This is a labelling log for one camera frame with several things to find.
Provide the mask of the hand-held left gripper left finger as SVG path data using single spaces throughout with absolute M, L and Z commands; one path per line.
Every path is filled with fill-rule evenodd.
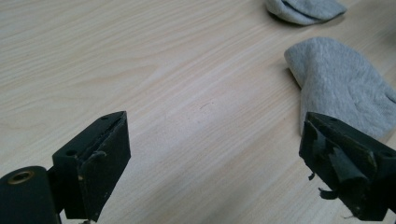
M 102 116 L 56 151 L 53 170 L 66 217 L 98 220 L 130 158 L 124 111 Z

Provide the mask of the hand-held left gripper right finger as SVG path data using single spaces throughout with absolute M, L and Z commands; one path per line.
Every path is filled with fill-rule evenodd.
M 299 156 L 329 187 L 321 198 L 341 200 L 363 221 L 396 214 L 396 150 L 339 119 L 308 112 Z

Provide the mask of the grey sock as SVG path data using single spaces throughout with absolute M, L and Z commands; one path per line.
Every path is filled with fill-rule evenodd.
M 347 11 L 336 0 L 266 0 L 265 5 L 281 20 L 299 25 L 330 21 Z
M 315 112 L 376 139 L 396 128 L 396 90 L 356 50 L 313 37 L 288 48 L 284 57 L 301 88 L 300 122 Z

